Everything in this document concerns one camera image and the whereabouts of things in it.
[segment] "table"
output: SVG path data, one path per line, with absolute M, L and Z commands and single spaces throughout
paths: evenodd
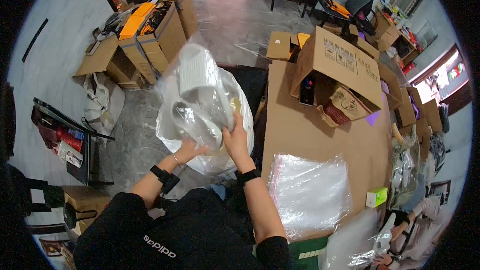
M 384 106 L 373 126 L 364 119 L 337 128 L 321 120 L 313 106 L 301 105 L 290 96 L 296 65 L 274 60 L 268 72 L 267 122 L 261 176 L 267 182 L 274 154 L 286 153 L 326 162 L 341 154 L 348 165 L 353 210 L 351 218 L 365 208 L 368 191 L 390 186 L 392 132 L 390 111 Z M 385 211 L 386 204 L 380 206 Z M 324 237 L 332 231 L 309 236 Z

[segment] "woman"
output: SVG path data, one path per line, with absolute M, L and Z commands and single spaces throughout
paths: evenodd
M 235 115 L 230 134 L 223 128 L 226 150 L 238 171 L 255 169 L 247 150 L 243 118 Z M 184 140 L 181 148 L 157 164 L 172 173 L 207 151 Z M 160 195 L 162 183 L 150 172 L 130 191 L 119 193 L 78 238 L 74 251 L 77 269 L 291 269 L 285 230 L 265 182 L 256 177 L 243 190 L 257 244 L 242 238 L 241 222 L 216 193 L 193 189 L 156 220 L 147 211 Z
M 420 200 L 408 215 L 401 211 L 392 212 L 396 214 L 395 225 L 399 225 L 392 229 L 391 254 L 382 255 L 373 264 L 384 264 L 391 270 L 422 267 L 433 253 L 438 238 L 450 222 L 451 214 L 438 202 L 428 198 Z

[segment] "forearm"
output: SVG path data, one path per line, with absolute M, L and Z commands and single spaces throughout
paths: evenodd
M 175 167 L 178 165 L 177 161 L 172 155 L 164 158 L 157 167 L 172 173 Z M 130 193 L 139 195 L 145 202 L 147 209 L 151 209 L 153 202 L 160 195 L 163 184 L 159 181 L 155 174 L 152 172 L 147 173 L 135 186 L 131 189 Z
M 237 168 L 240 172 L 245 173 L 255 169 L 255 164 L 249 157 L 246 161 L 239 163 Z M 286 238 L 277 207 L 275 207 L 270 194 L 268 194 L 265 182 L 261 177 L 246 182 L 243 190 L 255 231 L 256 243 L 259 244 L 269 237 L 280 236 Z

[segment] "clothing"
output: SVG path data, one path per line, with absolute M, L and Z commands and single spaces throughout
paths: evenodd
M 415 213 L 416 217 L 423 214 L 427 218 L 417 219 L 415 225 L 414 221 L 410 222 L 410 225 L 405 230 L 407 233 L 411 233 L 405 251 L 400 255 L 399 261 L 394 261 L 388 269 L 409 270 L 422 267 L 433 253 L 436 239 L 447 227 L 451 218 L 451 214 L 441 208 L 439 203 L 433 202 L 428 198 L 420 200 L 412 212 Z M 401 235 L 390 244 L 393 254 L 399 254 L 405 239 L 406 236 Z
M 212 190 L 193 189 L 150 218 L 140 196 L 119 193 L 78 238 L 81 269 L 291 269 L 284 237 L 261 242 L 252 255 L 249 232 Z

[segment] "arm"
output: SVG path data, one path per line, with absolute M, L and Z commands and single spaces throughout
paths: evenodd
M 207 150 L 207 146 L 202 146 L 195 149 L 196 143 L 192 139 L 182 140 L 180 149 L 157 164 L 157 167 L 172 173 L 175 167 L 180 164 L 185 164 L 189 160 L 195 158 L 199 154 L 204 154 Z M 155 198 L 160 195 L 163 184 L 159 181 L 155 174 L 152 172 L 147 173 L 135 186 L 131 189 L 130 193 L 139 195 L 145 202 L 147 209 L 151 209 Z
M 243 129 L 243 117 L 238 113 L 235 114 L 235 123 L 235 129 L 231 134 L 226 127 L 223 128 L 223 140 L 238 171 L 245 173 L 255 169 L 255 164 L 248 154 L 247 132 Z M 252 179 L 245 184 L 243 190 L 255 231 L 256 243 L 259 244 L 269 237 L 278 236 L 286 239 L 279 212 L 268 194 L 264 181 L 260 177 Z

